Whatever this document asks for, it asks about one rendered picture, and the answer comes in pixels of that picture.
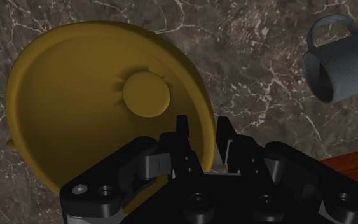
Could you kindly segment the grey speckled mug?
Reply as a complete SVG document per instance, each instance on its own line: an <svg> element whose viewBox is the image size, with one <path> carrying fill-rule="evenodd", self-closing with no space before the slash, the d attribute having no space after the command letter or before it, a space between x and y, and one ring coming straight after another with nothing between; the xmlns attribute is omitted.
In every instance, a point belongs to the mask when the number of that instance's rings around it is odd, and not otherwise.
<svg viewBox="0 0 358 224"><path fill-rule="evenodd" d="M341 24L350 33L337 41L315 46L313 33L327 24ZM306 37L308 51L303 55L303 73L313 95L323 103L342 101L358 94L358 26L344 15L318 19Z"/></svg>

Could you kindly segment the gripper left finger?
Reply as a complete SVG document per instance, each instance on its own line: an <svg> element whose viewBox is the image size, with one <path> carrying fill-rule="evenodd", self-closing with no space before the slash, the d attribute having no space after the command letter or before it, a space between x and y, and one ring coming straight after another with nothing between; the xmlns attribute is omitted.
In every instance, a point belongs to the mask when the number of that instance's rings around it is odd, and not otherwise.
<svg viewBox="0 0 358 224"><path fill-rule="evenodd" d="M119 224L138 194L195 157L188 118L179 115L175 131L136 137L66 183L59 191L64 224Z"/></svg>

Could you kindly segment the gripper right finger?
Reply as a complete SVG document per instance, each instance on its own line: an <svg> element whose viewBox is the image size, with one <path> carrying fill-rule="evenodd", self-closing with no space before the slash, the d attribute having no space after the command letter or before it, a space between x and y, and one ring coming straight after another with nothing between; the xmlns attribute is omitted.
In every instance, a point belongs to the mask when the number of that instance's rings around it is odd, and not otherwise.
<svg viewBox="0 0 358 224"><path fill-rule="evenodd" d="M228 173L244 180L254 223L358 224L358 182L285 143L260 146L224 116L216 143Z"/></svg>

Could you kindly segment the yellow round pot lid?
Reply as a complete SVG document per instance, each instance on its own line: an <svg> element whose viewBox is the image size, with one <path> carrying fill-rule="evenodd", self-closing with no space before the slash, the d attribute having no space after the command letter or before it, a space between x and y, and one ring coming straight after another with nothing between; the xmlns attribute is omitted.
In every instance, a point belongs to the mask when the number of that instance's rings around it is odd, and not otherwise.
<svg viewBox="0 0 358 224"><path fill-rule="evenodd" d="M132 139L158 139L188 118L189 141L204 171L212 167L215 124L195 65L157 34L123 22L54 28L16 59L6 86L7 147L60 189ZM160 176L124 210L167 182Z"/></svg>

